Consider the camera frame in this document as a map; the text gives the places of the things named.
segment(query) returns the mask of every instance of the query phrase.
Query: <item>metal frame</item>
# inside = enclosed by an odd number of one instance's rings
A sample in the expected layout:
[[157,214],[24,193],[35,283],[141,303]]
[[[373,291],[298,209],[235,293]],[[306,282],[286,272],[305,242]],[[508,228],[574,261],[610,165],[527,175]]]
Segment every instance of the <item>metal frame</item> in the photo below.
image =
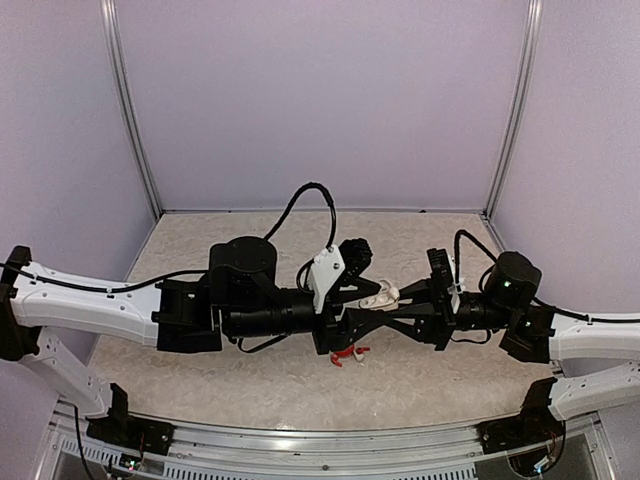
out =
[[[109,50],[109,56],[111,60],[111,67],[116,83],[118,99],[120,102],[123,120],[127,130],[127,135],[131,144],[131,149],[134,155],[136,167],[140,175],[145,196],[149,204],[149,208],[156,220],[166,213],[162,206],[160,195],[153,179],[153,173],[149,166],[145,149],[140,136],[140,128],[138,126],[138,120],[136,118],[135,109],[133,107],[133,101],[131,97],[131,91],[127,81],[126,66],[124,61],[124,55],[122,50],[122,41],[120,39],[120,31],[118,28],[118,16],[116,11],[115,0],[100,0],[102,20],[104,23],[104,30],[107,40],[107,47]],[[511,105],[509,113],[509,119],[507,122],[507,129],[505,137],[502,142],[500,158],[496,171],[494,173],[489,196],[487,198],[486,205],[482,210],[482,215],[486,217],[486,221],[491,225],[492,217],[496,211],[497,204],[502,193],[504,183],[506,180],[507,171],[511,163],[513,155],[513,149],[517,139],[522,114],[524,111],[527,91],[531,79],[531,73],[533,71],[533,62],[535,57],[536,45],[538,42],[540,22],[542,15],[542,0],[529,0],[529,9],[527,14],[527,22],[525,26],[525,35],[522,47],[522,53],[520,57],[520,65],[518,69],[518,76],[516,80],[516,90],[514,99]],[[419,209],[411,208],[389,208],[383,209],[384,211],[415,211]],[[216,211],[236,211],[236,210],[217,210],[217,209],[203,209],[203,210],[171,210],[171,213],[213,213]],[[427,213],[477,213],[474,209],[427,209],[422,210]]]
[[533,72],[533,62],[538,44],[538,36],[540,32],[540,22],[542,18],[542,0],[529,0],[529,11],[527,16],[527,24],[525,27],[524,42],[522,46],[522,55],[520,57],[520,68],[516,81],[516,91],[511,104],[509,120],[507,123],[507,131],[502,142],[500,151],[500,160],[496,168],[489,197],[485,207],[485,216],[489,223],[493,219],[496,212],[500,195],[504,188],[507,177],[507,171],[513,157],[513,149],[518,137],[518,130],[522,121],[529,83],[531,82],[531,74]]
[[[422,475],[447,478],[447,471],[449,475],[458,471],[461,478],[476,478],[476,462],[505,455],[504,452],[484,455],[472,422],[349,432],[257,430],[172,423],[177,428],[169,455],[145,455],[155,474],[144,473],[140,478],[213,479],[219,475],[223,479],[388,480],[421,478]],[[86,429],[84,419],[80,428],[81,431]],[[611,450],[597,416],[584,415],[569,421],[567,434],[570,437],[585,435],[599,479],[616,478]],[[106,463],[105,459],[109,457],[132,453],[87,437],[83,438],[83,444],[87,459],[94,462],[102,460]],[[63,453],[78,456],[73,409],[68,403],[59,402],[40,445],[33,478],[55,478],[55,467]]]
[[496,230],[493,222],[489,219],[489,217],[487,217],[486,213],[480,213],[479,216],[482,224],[484,225],[484,228],[487,230],[487,233],[491,237],[491,240],[493,240],[493,243],[496,245],[496,247],[498,247],[498,250],[500,252],[504,252],[505,250],[507,250],[507,245],[502,238],[502,235],[500,235],[500,232]]
[[115,0],[100,0],[102,22],[104,24],[104,32],[107,38],[107,48],[109,50],[109,58],[111,60],[111,68],[115,79],[118,99],[122,111],[122,118],[127,129],[127,136],[131,143],[131,150],[135,159],[136,167],[142,180],[144,193],[151,209],[151,213],[157,222],[164,210],[158,195],[153,174],[147,161],[147,155],[140,138],[140,129],[138,120],[136,119],[133,101],[131,99],[131,91],[127,82],[127,71],[124,63],[124,55],[122,53],[122,42],[120,40],[120,30],[118,29],[118,16],[116,13]]
[[[358,213],[445,213],[445,214],[469,214],[469,215],[481,215],[483,211],[478,208],[400,208],[400,207],[336,207],[338,212],[358,212]],[[296,207],[295,212],[326,212],[326,206],[317,207]],[[268,207],[268,208],[232,208],[232,209],[167,209],[164,213],[167,214],[211,214],[211,213],[282,213],[282,207]]]

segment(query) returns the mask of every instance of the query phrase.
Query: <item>black cylinder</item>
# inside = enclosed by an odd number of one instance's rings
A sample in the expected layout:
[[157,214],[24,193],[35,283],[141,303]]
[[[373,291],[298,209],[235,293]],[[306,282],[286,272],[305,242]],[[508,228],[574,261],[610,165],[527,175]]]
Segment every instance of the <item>black cylinder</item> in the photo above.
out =
[[484,286],[484,295],[500,308],[526,309],[538,289],[542,272],[518,252],[498,257]]
[[456,313],[456,330],[502,329],[509,323],[510,313],[496,307],[481,293],[462,293]]
[[284,290],[290,299],[285,306],[223,313],[222,333],[229,338],[266,337],[313,332],[320,316],[313,297],[298,290]]
[[258,237],[239,237],[211,247],[211,304],[232,310],[268,306],[271,300],[252,276],[263,274],[269,282],[274,283],[277,258],[275,247]]

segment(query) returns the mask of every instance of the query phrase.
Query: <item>white object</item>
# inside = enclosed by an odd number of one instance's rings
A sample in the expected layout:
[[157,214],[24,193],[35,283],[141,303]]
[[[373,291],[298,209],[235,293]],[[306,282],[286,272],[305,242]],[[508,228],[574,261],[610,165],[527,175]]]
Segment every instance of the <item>white object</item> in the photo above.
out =
[[[625,320],[640,314],[602,314],[596,317]],[[555,315],[549,338],[551,360],[571,358],[611,358],[640,360],[640,323],[589,323]]]
[[[23,270],[92,287],[128,285],[57,272],[37,262],[31,262]],[[18,292],[11,306],[19,325],[72,328],[156,346],[158,325],[151,321],[151,313],[160,310],[162,292],[154,285],[129,293],[106,294],[59,287],[19,275],[14,286]]]
[[[449,255],[448,257],[449,257],[449,266],[451,267],[451,274],[453,275],[454,282],[455,282],[455,278],[456,278],[455,261],[451,255]],[[453,310],[454,314],[458,313],[458,309],[460,308],[460,294],[467,289],[467,287],[464,284],[464,277],[460,277],[458,281],[459,283],[457,285],[454,283],[454,285],[449,287],[449,290],[448,290],[449,294],[451,295],[451,309]]]
[[313,259],[309,271],[309,284],[314,292],[313,307],[316,313],[322,313],[324,299],[344,269],[344,260],[337,245],[323,248]]
[[112,401],[107,382],[78,360],[48,327],[38,336],[38,348],[38,355],[26,355],[20,363],[76,405],[83,417],[107,416]]
[[391,310],[398,306],[400,299],[400,291],[391,282],[383,278],[378,282],[380,284],[380,292],[377,295],[363,298],[358,302],[358,306],[365,310]]
[[549,464],[549,456],[546,455],[542,460],[536,463],[533,468],[536,472],[542,472],[542,469]]
[[560,378],[551,388],[549,411],[557,420],[640,400],[640,362],[582,377]]

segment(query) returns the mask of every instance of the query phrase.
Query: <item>red object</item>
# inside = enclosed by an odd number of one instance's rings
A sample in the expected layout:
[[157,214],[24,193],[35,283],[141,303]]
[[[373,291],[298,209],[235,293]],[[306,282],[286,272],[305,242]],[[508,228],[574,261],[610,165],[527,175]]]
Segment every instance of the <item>red object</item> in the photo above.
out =
[[338,367],[342,367],[342,363],[340,363],[340,359],[341,358],[350,357],[354,353],[357,353],[358,355],[362,355],[364,352],[368,352],[370,350],[371,350],[371,348],[369,348],[369,347],[358,347],[358,348],[356,348],[355,345],[351,345],[349,348],[347,348],[346,350],[342,350],[341,352],[333,352],[331,354],[331,363],[333,363],[334,365],[336,365]]

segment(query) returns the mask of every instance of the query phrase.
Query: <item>beige carpet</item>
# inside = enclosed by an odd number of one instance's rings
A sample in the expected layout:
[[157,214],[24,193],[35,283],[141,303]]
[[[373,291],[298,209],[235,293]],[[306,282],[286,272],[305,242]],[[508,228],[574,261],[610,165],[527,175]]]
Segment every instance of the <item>beige carpet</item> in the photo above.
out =
[[[240,235],[263,235],[279,214],[165,215],[131,276],[142,280],[181,268],[206,268],[209,247]],[[452,253],[459,228],[491,241],[476,215],[339,213],[337,243],[364,237],[374,252],[368,278],[404,286],[428,275],[425,252]],[[277,282],[293,286],[298,268],[326,241],[328,214],[292,214],[273,238]],[[463,240],[462,276],[475,290],[490,264]],[[469,336],[483,338],[483,333]],[[167,418],[258,428],[351,430],[425,426],[513,413],[547,366],[520,364],[498,348],[451,343],[445,352],[380,329],[359,344],[371,347],[364,363],[343,368],[317,356],[311,335],[297,335],[247,355],[223,352],[160,353],[103,336],[91,367],[129,393],[132,411]]]

